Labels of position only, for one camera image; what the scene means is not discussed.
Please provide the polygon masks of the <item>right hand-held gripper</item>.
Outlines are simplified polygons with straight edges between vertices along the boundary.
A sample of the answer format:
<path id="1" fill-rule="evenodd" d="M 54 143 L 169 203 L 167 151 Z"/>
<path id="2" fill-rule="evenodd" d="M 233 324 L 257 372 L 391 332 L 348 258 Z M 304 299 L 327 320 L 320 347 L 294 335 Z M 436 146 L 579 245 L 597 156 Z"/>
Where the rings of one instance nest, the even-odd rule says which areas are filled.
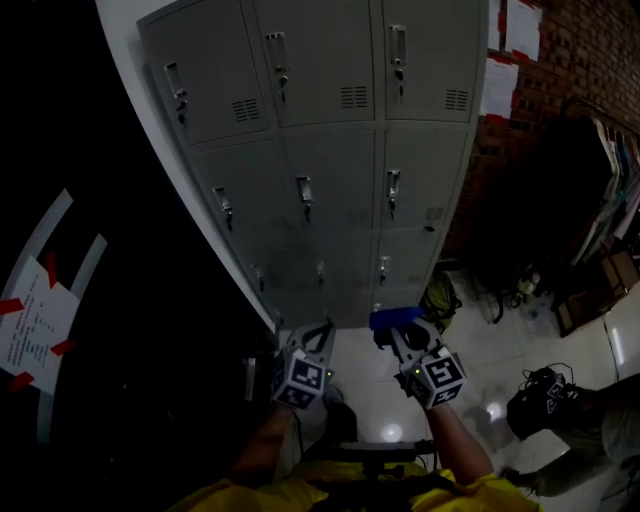
<path id="1" fill-rule="evenodd" d="M 424 410 L 454 400 L 467 381 L 458 356 L 423 318 L 414 318 L 406 327 L 375 330 L 374 342 L 380 350 L 393 350 L 399 363 L 396 380 Z"/>

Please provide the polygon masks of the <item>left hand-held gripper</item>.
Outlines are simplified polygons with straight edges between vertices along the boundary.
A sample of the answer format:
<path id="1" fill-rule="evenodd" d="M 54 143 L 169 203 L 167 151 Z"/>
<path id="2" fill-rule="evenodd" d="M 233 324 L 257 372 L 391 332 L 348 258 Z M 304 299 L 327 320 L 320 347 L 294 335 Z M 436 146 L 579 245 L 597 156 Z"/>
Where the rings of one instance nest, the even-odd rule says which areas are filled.
<path id="1" fill-rule="evenodd" d="M 292 331 L 275 360 L 271 383 L 274 402 L 306 410 L 323 395 L 333 376 L 329 367 L 336 328 L 327 316 Z"/>

